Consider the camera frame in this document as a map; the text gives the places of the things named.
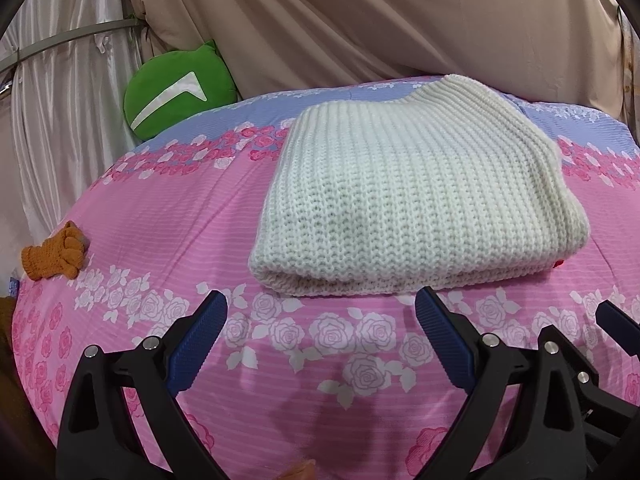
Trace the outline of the left hand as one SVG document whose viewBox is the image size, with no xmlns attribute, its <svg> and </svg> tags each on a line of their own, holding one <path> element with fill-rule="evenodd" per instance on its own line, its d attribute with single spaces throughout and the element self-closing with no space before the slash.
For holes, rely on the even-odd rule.
<svg viewBox="0 0 640 480">
<path fill-rule="evenodd" d="M 304 460 L 279 474 L 276 480 L 316 480 L 316 462 Z"/>
</svg>

